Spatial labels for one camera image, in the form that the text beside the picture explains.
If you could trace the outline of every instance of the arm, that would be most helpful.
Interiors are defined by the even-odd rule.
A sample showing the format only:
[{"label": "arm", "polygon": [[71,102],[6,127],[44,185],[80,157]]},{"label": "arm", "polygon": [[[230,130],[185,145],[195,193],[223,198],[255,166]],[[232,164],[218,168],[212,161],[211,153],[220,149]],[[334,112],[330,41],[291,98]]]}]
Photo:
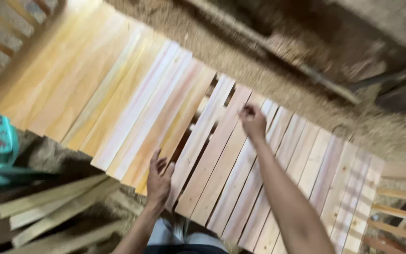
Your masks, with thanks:
[{"label": "arm", "polygon": [[266,196],[289,254],[334,254],[316,211],[275,160],[265,138],[266,118],[256,105],[245,105],[240,118],[256,149]]},{"label": "arm", "polygon": [[143,253],[153,232],[154,224],[164,211],[170,194],[170,181],[175,170],[175,164],[171,163],[165,169],[166,158],[158,159],[160,152],[161,149],[158,149],[150,161],[150,172],[147,179],[147,205],[112,254]]}]

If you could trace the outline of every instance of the yellow wood plank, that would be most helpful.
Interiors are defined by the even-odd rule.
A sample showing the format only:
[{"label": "yellow wood plank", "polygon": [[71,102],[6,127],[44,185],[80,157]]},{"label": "yellow wood plank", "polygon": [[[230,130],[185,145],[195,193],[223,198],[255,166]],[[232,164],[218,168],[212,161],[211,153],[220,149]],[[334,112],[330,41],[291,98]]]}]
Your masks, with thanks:
[{"label": "yellow wood plank", "polygon": [[[189,91],[189,94],[186,96],[183,104],[181,105],[180,110],[176,114],[172,124],[167,130],[164,139],[161,142],[161,154],[160,157],[171,158],[175,152],[178,143],[181,140],[181,137],[184,135],[187,127],[189,126],[190,121],[192,120],[195,111],[200,105],[200,101],[204,98],[206,90],[208,89],[211,81],[214,79],[216,71],[208,68],[202,62],[197,61],[201,66],[202,70],[199,72],[197,78],[192,82],[194,85]],[[144,174],[142,180],[140,181],[138,187],[136,188],[137,193],[143,195],[147,194],[147,178],[148,172]]]},{"label": "yellow wood plank", "polygon": [[114,65],[131,36],[135,24],[121,14],[113,15],[112,26],[80,57],[76,70],[57,84],[29,130],[60,142]]},{"label": "yellow wood plank", "polygon": [[[211,185],[208,181],[210,177],[219,178],[221,181],[217,183],[215,187],[220,187],[220,190],[222,190],[223,184],[225,183],[223,179],[226,180],[226,178],[223,177],[223,171],[227,173],[226,177],[228,177],[234,162],[229,165],[223,165],[221,168],[216,167],[216,164],[218,164],[218,161],[222,160],[227,151],[235,160],[240,152],[240,148],[244,144],[245,135],[240,126],[241,123],[238,122],[238,112],[247,102],[251,92],[250,89],[244,86],[236,86],[236,90],[228,104],[227,110],[222,116],[221,122],[217,125],[211,141],[206,146],[205,152],[200,158],[200,162],[189,180],[188,188],[186,188],[181,195],[178,205],[175,208],[175,212],[189,218],[192,215],[197,202],[199,202],[199,198],[206,186],[212,189],[213,195],[217,197],[219,196],[219,193],[210,187],[214,185]],[[237,137],[236,142],[238,144],[235,145],[235,147],[239,147],[239,149],[234,149],[234,152],[232,152],[231,149],[228,149],[229,144],[227,141],[231,136]]]},{"label": "yellow wood plank", "polygon": [[39,84],[45,73],[51,70],[57,56],[63,50],[70,49],[68,43],[73,43],[74,40],[69,40],[69,37],[79,34],[82,24],[86,23],[90,15],[95,14],[96,9],[98,12],[107,9],[107,6],[100,7],[101,3],[101,0],[88,0],[81,4],[76,0],[59,3],[51,22],[44,25],[44,30],[31,36],[20,54],[12,58],[5,71],[0,74],[0,113],[14,117],[20,105],[23,105],[16,104],[17,100],[21,98],[24,103],[23,99],[28,96],[25,93],[32,89],[26,87],[27,82]]},{"label": "yellow wood plank", "polygon": [[101,146],[91,162],[93,166],[104,171],[109,169],[113,159],[137,123],[139,116],[150,101],[150,97],[155,92],[166,68],[175,58],[178,50],[179,46],[176,43],[166,41],[148,74],[144,77],[142,84],[139,85],[136,92],[132,95],[132,101],[123,108],[117,121],[111,126],[110,132],[105,135]]},{"label": "yellow wood plank", "polygon": [[133,64],[113,96],[107,96],[101,103],[101,106],[94,111],[92,118],[94,117],[98,119],[95,120],[93,127],[90,127],[93,121],[89,120],[89,124],[86,128],[90,127],[91,130],[79,148],[80,151],[90,156],[96,155],[105,137],[110,135],[111,128],[116,124],[123,109],[131,102],[134,93],[142,84],[143,79],[154,64],[155,59],[160,54],[161,50],[164,50],[165,42],[166,39],[157,34],[145,38],[141,48],[136,52]]},{"label": "yellow wood plank", "polygon": [[183,151],[176,162],[175,173],[172,176],[172,191],[167,201],[167,208],[169,210],[171,210],[175,204],[175,201],[189,176],[190,170],[192,170],[192,167],[200,154],[200,150],[205,144],[206,139],[217,120],[218,113],[223,108],[223,104],[233,86],[233,79],[225,75],[221,76],[204,111],[195,124],[195,129],[192,131],[189,139],[184,145]]},{"label": "yellow wood plank", "polygon": [[107,170],[108,175],[122,181],[125,185],[135,187],[134,178],[137,176],[138,169],[131,168],[131,163],[159,117],[161,109],[174,91],[186,66],[189,65],[191,58],[192,53],[189,51],[178,50],[172,63],[165,69],[164,76],[159,80],[150,99],[126,136],[117,155],[112,160]]},{"label": "yellow wood plank", "polygon": [[201,68],[202,66],[195,61],[191,61],[187,64],[184,73],[178,80],[178,84],[175,86],[166,104],[162,108],[161,113],[153,124],[148,136],[145,138],[138,153],[134,157],[133,162],[124,176],[124,178],[132,177],[134,186],[138,186],[144,174],[147,173],[149,159],[153,156],[153,153],[164,139],[164,136],[183,104],[186,95],[194,85],[194,80],[199,74]]},{"label": "yellow wood plank", "polygon": [[44,61],[31,66],[21,78],[14,83],[10,93],[1,102],[0,113],[11,118],[11,123],[25,130],[36,119],[51,96],[55,87],[62,82],[70,82],[76,71],[85,64],[81,56],[94,47],[111,26],[120,23],[120,17],[113,16],[113,8],[104,7],[95,10],[88,22],[74,34],[64,33],[62,47],[51,48],[50,54],[43,55]]},{"label": "yellow wood plank", "polygon": [[62,140],[64,146],[75,151],[81,147],[121,81],[140,61],[145,49],[145,37],[152,36],[152,33],[141,24],[136,24],[128,45]]}]

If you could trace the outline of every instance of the wood grain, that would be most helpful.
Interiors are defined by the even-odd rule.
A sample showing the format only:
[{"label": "wood grain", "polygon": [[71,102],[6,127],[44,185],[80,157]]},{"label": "wood grain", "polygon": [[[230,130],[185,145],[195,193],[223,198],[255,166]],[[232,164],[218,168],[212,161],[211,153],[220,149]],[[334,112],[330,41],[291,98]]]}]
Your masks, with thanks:
[{"label": "wood grain", "polygon": [[272,211],[270,211],[270,207],[268,210],[269,214],[267,216],[266,222],[264,223],[264,226],[262,227],[261,234],[254,249],[255,254],[272,253],[275,242],[277,241],[278,235],[280,233],[280,228],[278,227],[278,223],[275,220]]},{"label": "wood grain", "polygon": [[103,23],[99,16],[113,8],[101,3],[100,0],[73,1],[73,4],[67,2],[57,6],[60,11],[51,18],[52,22],[45,24],[45,30],[34,33],[20,54],[12,58],[5,71],[0,73],[1,114],[13,118],[56,61],[72,56],[69,54],[73,49],[71,45],[80,41],[76,36],[82,36],[89,23]]},{"label": "wood grain", "polygon": [[108,139],[109,135],[111,135],[112,127],[117,123],[121,113],[131,103],[134,93],[140,89],[147,75],[151,75],[151,68],[157,67],[155,65],[164,57],[169,46],[170,42],[168,40],[155,34],[145,39],[141,48],[136,51],[137,54],[132,65],[130,65],[129,71],[121,80],[114,94],[106,96],[98,109],[93,111],[92,118],[89,119],[85,127],[87,130],[88,128],[91,128],[91,130],[87,135],[85,133],[87,130],[83,130],[82,136],[86,137],[79,148],[80,151],[90,156],[97,154],[105,139]]},{"label": "wood grain", "polygon": [[264,193],[264,188],[261,189],[249,220],[245,225],[244,232],[239,239],[239,246],[253,252],[259,235],[268,217],[268,209],[270,210],[269,201]]},{"label": "wood grain", "polygon": [[327,233],[331,234],[336,222],[338,211],[341,207],[342,198],[346,192],[347,184],[352,173],[358,147],[346,142],[342,149],[341,159],[336,168],[335,176],[325,200],[324,208],[320,216]]},{"label": "wood grain", "polygon": [[309,153],[308,161],[306,162],[305,169],[303,169],[302,177],[299,181],[299,189],[303,195],[309,199],[316,178],[319,174],[324,155],[327,151],[332,135],[330,132],[320,129],[314,142],[311,153]]},{"label": "wood grain", "polygon": [[[292,113],[289,110],[285,109],[284,107],[280,107],[267,135],[267,140],[272,148],[272,151],[277,152],[280,143],[285,142],[285,130],[288,133],[294,133],[294,129],[299,128],[300,118],[298,116],[292,116]],[[229,239],[236,242],[240,239],[242,229],[244,228],[244,225],[248,220],[248,216],[253,209],[254,202],[258,196],[261,185],[262,178],[259,173],[259,163],[256,161],[247,177],[247,180],[245,181],[245,185],[242,188],[239,199],[234,206],[231,217],[226,224],[225,230],[223,231],[224,239]]]},{"label": "wood grain", "polygon": [[132,95],[132,101],[122,110],[110,132],[105,135],[91,162],[93,166],[103,171],[109,168],[178,49],[177,44],[166,42],[164,50],[155,59],[139,89]]},{"label": "wood grain", "polygon": [[50,50],[49,54],[42,55],[44,61],[32,65],[14,84],[1,103],[0,113],[10,117],[17,128],[26,130],[39,116],[56,86],[71,82],[74,87],[75,75],[85,71],[82,66],[86,62],[81,61],[81,57],[89,50],[96,50],[99,40],[108,43],[108,38],[102,36],[114,35],[117,28],[121,28],[123,19],[114,14],[113,8],[102,6],[92,13],[92,19],[76,28],[74,34],[63,34],[63,47],[53,45],[45,49]]},{"label": "wood grain", "polygon": [[300,137],[296,150],[294,151],[289,162],[286,173],[296,185],[300,182],[300,178],[303,170],[305,169],[305,165],[308,161],[308,157],[311,153],[314,142],[316,141],[319,129],[319,126],[311,122],[306,122],[302,136]]},{"label": "wood grain", "polygon": [[132,68],[136,67],[136,63],[144,53],[144,43],[147,43],[145,42],[146,37],[152,36],[152,32],[145,31],[141,25],[136,26],[130,32],[132,32],[132,35],[128,45],[121,52],[114,66],[107,73],[80,115],[76,118],[67,135],[65,135],[62,140],[64,146],[75,151],[81,147],[116,89],[118,89],[126,75],[132,71]]},{"label": "wood grain", "polygon": [[[238,111],[247,102],[251,92],[252,91],[246,87],[240,85],[236,86],[236,90],[230,100],[230,103],[228,104],[226,112],[223,115],[221,122],[217,125],[217,128],[212,135],[211,141],[206,146],[205,152],[200,158],[200,162],[198,163],[197,167],[194,170],[194,173],[192,174],[192,177],[189,180],[188,188],[186,188],[181,195],[178,205],[175,208],[175,212],[189,218],[192,215],[197,202],[199,202],[200,196],[202,195],[203,190],[206,186],[220,186],[221,188],[223,187],[223,184],[225,183],[223,179],[226,180],[226,177],[223,177],[223,173],[226,173],[226,171],[228,171],[229,174],[229,171],[231,171],[233,164],[222,163],[223,166],[221,167],[216,166],[216,164],[219,164],[219,160],[225,161],[223,160],[223,158],[225,156],[228,156],[227,153],[231,155],[230,157],[234,157],[234,160],[236,160],[240,151],[240,149],[237,149],[237,147],[242,147],[242,145],[244,144],[246,137],[242,131],[242,127],[240,126],[241,124],[238,122]],[[231,136],[236,139],[234,148],[229,147],[231,143],[227,143],[228,139]],[[213,177],[213,175],[214,177],[219,178],[220,181],[218,181],[215,186],[207,185],[209,184],[209,178]],[[213,191],[214,196],[216,195],[217,199],[217,191],[212,188],[209,189]]]},{"label": "wood grain", "polygon": [[103,38],[92,43],[80,57],[80,64],[57,84],[28,129],[61,142],[91,98],[118,56],[126,47],[134,24],[120,15],[113,15],[113,26]]},{"label": "wood grain", "polygon": [[120,180],[125,185],[136,187],[134,182],[138,169],[131,167],[131,163],[159,117],[161,109],[166,104],[172,91],[174,91],[179,78],[189,65],[191,58],[191,52],[178,50],[172,63],[166,68],[164,76],[159,80],[150,99],[126,136],[117,155],[112,160],[107,170],[108,175]]},{"label": "wood grain", "polygon": [[324,208],[324,203],[327,199],[333,177],[335,176],[343,147],[344,142],[340,138],[332,136],[324,160],[320,166],[316,183],[311,192],[311,197],[309,198],[309,203],[314,207],[318,216],[320,216]]},{"label": "wood grain", "polygon": [[77,191],[76,193],[74,193],[71,196],[68,196],[63,199],[59,199],[59,200],[56,200],[56,201],[53,201],[51,203],[47,203],[47,204],[44,204],[41,206],[37,206],[29,211],[24,211],[22,213],[11,216],[9,218],[10,230],[21,228],[27,224],[30,224],[32,222],[42,219],[43,217],[47,216],[48,214],[57,210],[59,207],[66,204],[68,201],[70,201],[70,200],[76,198],[77,196],[81,195],[82,193],[84,193],[84,191],[85,190]]},{"label": "wood grain", "polygon": [[142,176],[148,172],[149,159],[161,144],[168,128],[173,122],[173,119],[181,108],[186,95],[192,88],[193,82],[191,81],[195,79],[201,70],[201,66],[199,66],[195,61],[191,61],[190,64],[186,65],[186,69],[183,75],[181,75],[181,78],[178,80],[178,84],[172,91],[172,94],[169,96],[168,101],[162,108],[161,113],[150,130],[150,133],[144,140],[144,143],[140,147],[136,157],[133,159],[133,162],[128,168],[128,177],[130,172],[137,171],[133,178],[134,186],[138,186]]},{"label": "wood grain", "polygon": [[37,206],[72,196],[75,193],[91,188],[105,179],[107,179],[107,176],[104,174],[90,176],[76,182],[64,184],[56,188],[0,204],[0,218],[2,219],[13,216],[23,211],[31,210]]},{"label": "wood grain", "polygon": [[346,242],[347,233],[352,222],[356,205],[361,195],[367,171],[369,169],[371,157],[363,150],[359,150],[355,158],[347,191],[342,198],[341,208],[336,217],[335,226],[330,235],[330,239],[335,247],[336,253],[341,253]]},{"label": "wood grain", "polygon": [[192,170],[192,167],[200,154],[200,150],[218,117],[218,113],[220,109],[223,108],[223,104],[233,86],[233,79],[225,75],[221,76],[204,111],[195,124],[195,129],[191,132],[189,139],[184,145],[183,151],[175,165],[175,173],[172,176],[172,191],[166,205],[169,210],[172,210],[172,207],[189,176],[190,170]]},{"label": "wood grain", "polygon": [[[262,105],[261,110],[266,116],[274,115],[276,112],[276,108],[273,106],[273,102],[271,100],[266,101],[264,100],[265,100],[264,97],[256,96],[255,93],[252,93],[249,102]],[[237,134],[239,135],[239,137],[233,136],[229,140],[230,149],[231,147],[234,147],[233,145],[234,143],[237,143],[236,141],[237,138],[240,138],[240,140],[243,141],[243,145],[240,145],[239,147],[237,147],[237,149],[232,150],[233,154],[236,153],[238,154],[237,158],[232,158],[231,156],[229,156],[230,153],[225,153],[220,163],[220,165],[223,165],[231,158],[231,161],[229,163],[229,168],[231,168],[231,172],[228,176],[227,181],[225,182],[225,186],[223,187],[221,196],[218,200],[218,203],[214,209],[214,212],[208,224],[208,228],[210,228],[219,235],[223,233],[223,229],[225,228],[225,225],[228,222],[231,211],[233,210],[235,202],[241,191],[240,186],[244,185],[244,182],[256,158],[256,151],[254,150],[254,147],[250,139],[248,139],[246,134],[243,132],[241,124],[236,126],[236,133],[240,132],[242,134]],[[210,204],[211,209],[209,210],[211,211],[215,205],[215,200],[214,203]],[[201,224],[206,223],[208,216],[209,213],[207,213],[206,211],[206,214],[204,214],[203,217],[205,220],[201,221]]]},{"label": "wood grain", "polygon": [[[210,69],[202,62],[195,60],[201,67],[202,70],[198,76],[192,81],[194,84],[189,94],[186,96],[180,110],[176,114],[172,124],[167,130],[164,139],[161,142],[161,154],[160,157],[171,158],[175,152],[178,143],[180,142],[184,132],[189,126],[195,111],[197,110],[200,101],[204,98],[206,90],[208,89],[211,81],[214,79],[216,74],[215,70]],[[137,193],[141,193],[146,196],[147,194],[147,177],[148,173],[144,174],[143,179],[136,188]]]},{"label": "wood grain", "polygon": [[12,239],[12,244],[15,247],[20,247],[21,245],[26,244],[42,233],[60,225],[76,214],[89,208],[96,202],[106,198],[107,195],[115,192],[120,187],[121,184],[116,182],[114,179],[107,179],[103,181],[95,188],[75,199],[72,199],[70,202],[61,206],[59,209],[43,218],[41,221],[33,224],[20,234],[16,235]]},{"label": "wood grain", "polygon": [[361,246],[361,238],[356,236],[356,233],[364,234],[367,227],[367,219],[371,212],[371,202],[375,198],[377,186],[380,181],[380,174],[383,169],[384,161],[373,156],[369,164],[368,173],[366,174],[365,184],[361,190],[358,204],[355,208],[354,217],[350,224],[347,239],[344,244],[343,253],[353,251],[358,253]]}]

